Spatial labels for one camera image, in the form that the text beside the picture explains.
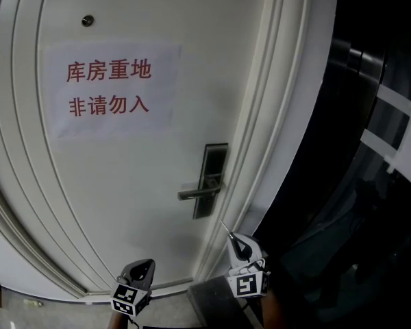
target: tiled floor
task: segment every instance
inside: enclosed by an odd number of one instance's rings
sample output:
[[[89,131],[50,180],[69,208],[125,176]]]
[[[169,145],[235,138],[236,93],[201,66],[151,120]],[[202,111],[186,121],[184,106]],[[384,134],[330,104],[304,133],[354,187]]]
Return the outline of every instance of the tiled floor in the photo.
[[[111,317],[109,304],[65,304],[42,301],[43,307],[24,303],[29,297],[3,290],[3,308],[0,309],[0,329],[106,329]],[[197,316],[186,294],[151,301],[138,316],[142,328],[197,328]]]

